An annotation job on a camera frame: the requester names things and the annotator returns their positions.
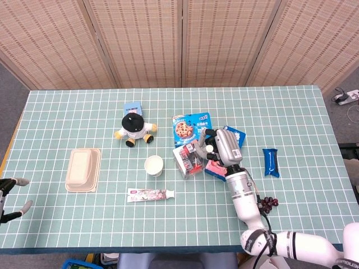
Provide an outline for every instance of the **woven screen panel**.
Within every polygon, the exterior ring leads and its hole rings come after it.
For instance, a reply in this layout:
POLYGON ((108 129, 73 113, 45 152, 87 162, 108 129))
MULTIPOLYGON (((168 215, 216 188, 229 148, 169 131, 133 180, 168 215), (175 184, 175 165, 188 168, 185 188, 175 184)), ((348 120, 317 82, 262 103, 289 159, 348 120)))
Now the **woven screen panel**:
POLYGON ((38 89, 116 87, 76 1, 0 5, 0 50, 38 89))
POLYGON ((184 86, 244 86, 274 6, 274 0, 188 0, 184 86))
POLYGON ((177 1, 89 2, 122 87, 180 87, 177 1))
POLYGON ((359 64, 358 0, 288 1, 274 27, 248 86, 316 84, 325 91, 359 64))

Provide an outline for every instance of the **white power strip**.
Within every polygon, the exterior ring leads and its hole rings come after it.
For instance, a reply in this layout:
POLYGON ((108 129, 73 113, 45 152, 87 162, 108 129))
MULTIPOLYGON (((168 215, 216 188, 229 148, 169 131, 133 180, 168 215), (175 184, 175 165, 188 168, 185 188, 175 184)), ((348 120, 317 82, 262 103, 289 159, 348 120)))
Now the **white power strip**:
MULTIPOLYGON (((359 90, 352 90, 347 92, 348 98, 344 101, 338 103, 338 105, 345 105, 359 100, 359 90)), ((338 94, 333 97, 334 100, 338 99, 339 97, 343 96, 343 94, 338 94)))

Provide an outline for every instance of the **white paper cup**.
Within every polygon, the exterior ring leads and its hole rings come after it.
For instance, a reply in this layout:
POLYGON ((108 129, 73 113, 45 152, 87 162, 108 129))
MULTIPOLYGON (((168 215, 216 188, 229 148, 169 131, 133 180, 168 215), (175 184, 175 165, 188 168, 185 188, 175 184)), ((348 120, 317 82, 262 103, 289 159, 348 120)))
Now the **white paper cup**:
POLYGON ((162 174, 163 160, 160 156, 149 156, 145 161, 145 170, 149 175, 158 177, 162 174))

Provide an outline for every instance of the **stuffed doll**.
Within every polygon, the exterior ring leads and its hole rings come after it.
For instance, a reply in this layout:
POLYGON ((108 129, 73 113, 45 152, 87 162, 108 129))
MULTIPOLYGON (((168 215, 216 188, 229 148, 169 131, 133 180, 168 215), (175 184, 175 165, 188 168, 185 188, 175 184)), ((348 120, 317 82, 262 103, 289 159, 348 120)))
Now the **stuffed doll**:
POLYGON ((145 123, 141 115, 128 113, 122 119, 122 128, 115 132, 114 136, 116 139, 128 136, 126 146, 133 147, 136 144, 136 140, 140 138, 143 138, 146 143, 151 143, 154 138, 152 134, 148 134, 149 131, 156 132, 157 125, 145 123))

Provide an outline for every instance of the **toothpaste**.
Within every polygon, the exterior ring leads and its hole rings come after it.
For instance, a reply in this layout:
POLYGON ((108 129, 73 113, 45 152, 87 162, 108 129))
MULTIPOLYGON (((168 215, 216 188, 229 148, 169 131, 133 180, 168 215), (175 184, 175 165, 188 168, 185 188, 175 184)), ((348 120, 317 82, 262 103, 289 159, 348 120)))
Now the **toothpaste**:
POLYGON ((174 198, 174 191, 167 189, 128 189, 127 202, 166 200, 174 198))

